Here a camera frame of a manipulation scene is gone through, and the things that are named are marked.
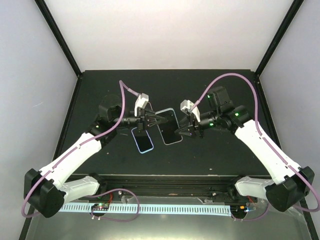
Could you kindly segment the left black frame post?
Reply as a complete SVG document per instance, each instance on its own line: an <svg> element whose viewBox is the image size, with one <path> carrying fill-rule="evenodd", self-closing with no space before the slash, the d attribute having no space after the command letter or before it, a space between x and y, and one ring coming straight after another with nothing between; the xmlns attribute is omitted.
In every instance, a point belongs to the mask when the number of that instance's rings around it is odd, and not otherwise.
<svg viewBox="0 0 320 240"><path fill-rule="evenodd" d="M52 34L54 35L59 47L61 48L64 56L66 57L69 65L71 66L72 70L74 71L75 75L79 78L82 76L82 71L80 70L63 34L61 33L49 7L47 6L44 0L35 0L35 4L37 5L38 9L40 10L43 18L45 19L48 27L50 28Z"/></svg>

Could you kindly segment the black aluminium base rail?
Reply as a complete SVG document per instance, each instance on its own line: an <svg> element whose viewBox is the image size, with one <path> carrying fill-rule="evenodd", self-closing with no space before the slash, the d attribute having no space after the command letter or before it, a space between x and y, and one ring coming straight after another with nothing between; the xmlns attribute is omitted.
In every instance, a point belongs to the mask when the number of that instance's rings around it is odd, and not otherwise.
<svg viewBox="0 0 320 240"><path fill-rule="evenodd" d="M258 184L258 189L254 190L253 184L259 179L248 176L237 177L151 177L138 176L129 178L128 176L100 176L90 173L89 178L99 184L94 196L106 193L109 190L124 189L132 190L142 197L166 197L169 195L197 197L211 196L216 194L220 201L228 203L243 202L246 197L264 198L272 204L289 205L295 204L308 194L309 189L303 181L296 175L286 178L279 185L271 179L262 179Z"/></svg>

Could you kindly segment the phone in blue case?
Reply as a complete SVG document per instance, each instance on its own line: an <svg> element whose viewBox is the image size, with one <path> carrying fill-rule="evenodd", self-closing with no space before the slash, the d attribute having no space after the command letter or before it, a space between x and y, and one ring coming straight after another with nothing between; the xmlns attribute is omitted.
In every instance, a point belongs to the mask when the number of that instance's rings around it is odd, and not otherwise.
<svg viewBox="0 0 320 240"><path fill-rule="evenodd" d="M154 149L154 144L147 130L139 130L137 127L131 130L135 145L140 154L145 154Z"/></svg>

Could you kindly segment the small circuit board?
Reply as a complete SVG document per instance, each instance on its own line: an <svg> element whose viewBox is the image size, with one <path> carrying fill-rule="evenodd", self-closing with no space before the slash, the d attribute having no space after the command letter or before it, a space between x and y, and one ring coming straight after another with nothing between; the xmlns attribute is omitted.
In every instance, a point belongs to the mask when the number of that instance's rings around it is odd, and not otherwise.
<svg viewBox="0 0 320 240"><path fill-rule="evenodd" d="M239 205L236 208L237 213L248 213L251 211L255 211L256 207L255 206L250 206L250 205Z"/></svg>
<svg viewBox="0 0 320 240"><path fill-rule="evenodd" d="M91 211L107 211L109 205L109 203L95 203L91 206Z"/></svg>

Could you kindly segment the right black frame post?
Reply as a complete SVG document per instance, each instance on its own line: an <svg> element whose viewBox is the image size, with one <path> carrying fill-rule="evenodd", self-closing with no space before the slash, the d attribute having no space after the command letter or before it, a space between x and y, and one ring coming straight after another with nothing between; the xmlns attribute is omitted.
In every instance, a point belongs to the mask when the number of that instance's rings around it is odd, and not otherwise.
<svg viewBox="0 0 320 240"><path fill-rule="evenodd" d="M282 38L284 37L285 33L287 32L289 26L291 25L292 21L294 20L296 14L300 10L301 6L303 5L304 0L293 0L288 11L286 12L281 24L279 25L275 35L273 36L267 50L265 51L259 65L255 70L255 75L260 77L265 70L267 64L269 63L271 57L273 56L274 52L276 51L279 43L281 42Z"/></svg>

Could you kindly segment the black frame post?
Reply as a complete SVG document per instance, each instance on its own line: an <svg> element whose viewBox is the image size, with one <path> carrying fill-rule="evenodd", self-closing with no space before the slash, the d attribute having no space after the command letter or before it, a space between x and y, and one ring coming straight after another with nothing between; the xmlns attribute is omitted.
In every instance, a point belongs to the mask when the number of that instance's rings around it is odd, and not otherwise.
<svg viewBox="0 0 320 240"><path fill-rule="evenodd" d="M286 12L281 24L279 25L275 35L273 36L267 50L265 51L259 65L255 70L255 75L260 77L265 70L267 64L269 63L271 57L273 56L274 52L276 51L279 43L281 42L282 38L284 37L285 33L287 32L289 26L291 25L292 21L294 20L296 14L300 10L301 6L303 5L304 0L293 0L288 11Z"/></svg>
<svg viewBox="0 0 320 240"><path fill-rule="evenodd" d="M82 71L80 70L63 34L61 33L49 7L47 6L44 0L35 0L35 4L37 5L38 9L40 10L43 18L45 19L48 27L50 28L52 34L54 35L59 47L61 48L64 56L66 57L69 65L71 66L72 70L74 71L75 75L79 78L82 76Z"/></svg>

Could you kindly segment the right small circuit board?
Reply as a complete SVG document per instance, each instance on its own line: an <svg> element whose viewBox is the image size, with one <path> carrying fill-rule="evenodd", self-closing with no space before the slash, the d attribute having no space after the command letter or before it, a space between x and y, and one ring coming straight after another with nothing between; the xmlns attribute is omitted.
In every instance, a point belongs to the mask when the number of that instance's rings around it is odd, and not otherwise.
<svg viewBox="0 0 320 240"><path fill-rule="evenodd" d="M236 208L237 213L248 213L251 211L255 211L256 207L255 206L250 206L250 205L239 205Z"/></svg>

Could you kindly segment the left small circuit board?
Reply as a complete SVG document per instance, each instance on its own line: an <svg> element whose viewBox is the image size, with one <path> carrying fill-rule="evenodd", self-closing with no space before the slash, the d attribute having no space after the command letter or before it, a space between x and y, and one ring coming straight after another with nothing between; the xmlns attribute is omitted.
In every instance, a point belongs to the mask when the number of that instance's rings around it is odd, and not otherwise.
<svg viewBox="0 0 320 240"><path fill-rule="evenodd" d="M91 211L107 211L109 205L109 203L95 203L91 206Z"/></svg>

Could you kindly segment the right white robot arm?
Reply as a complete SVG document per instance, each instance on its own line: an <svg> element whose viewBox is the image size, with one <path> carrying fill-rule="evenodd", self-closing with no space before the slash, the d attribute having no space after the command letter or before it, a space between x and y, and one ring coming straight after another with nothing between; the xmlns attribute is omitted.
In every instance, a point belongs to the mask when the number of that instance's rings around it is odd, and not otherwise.
<svg viewBox="0 0 320 240"><path fill-rule="evenodd" d="M285 212L310 192L315 173L309 167L301 167L288 157L266 134L245 106L235 107L227 90L214 87L206 94L210 111L200 113L190 100L183 100L180 110L186 114L175 133L182 136L203 138L204 131L221 127L242 141L258 158L270 175L270 179L238 177L228 187L228 198L234 202L250 196L267 200L276 210Z"/></svg>

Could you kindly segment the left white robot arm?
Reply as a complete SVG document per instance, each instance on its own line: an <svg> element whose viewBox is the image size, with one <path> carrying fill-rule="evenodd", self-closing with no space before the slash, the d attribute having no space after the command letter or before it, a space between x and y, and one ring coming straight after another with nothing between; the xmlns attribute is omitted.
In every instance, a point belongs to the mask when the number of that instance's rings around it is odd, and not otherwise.
<svg viewBox="0 0 320 240"><path fill-rule="evenodd" d="M67 182L67 179L91 156L98 153L117 135L118 129L134 129L147 136L147 130L168 122L166 117L147 109L148 95L140 94L133 111L127 111L125 99L106 95L98 106L94 122L61 156L40 170L30 169L24 176L23 197L39 214L54 216L64 204L90 197L103 199L108 192L106 182L96 173Z"/></svg>

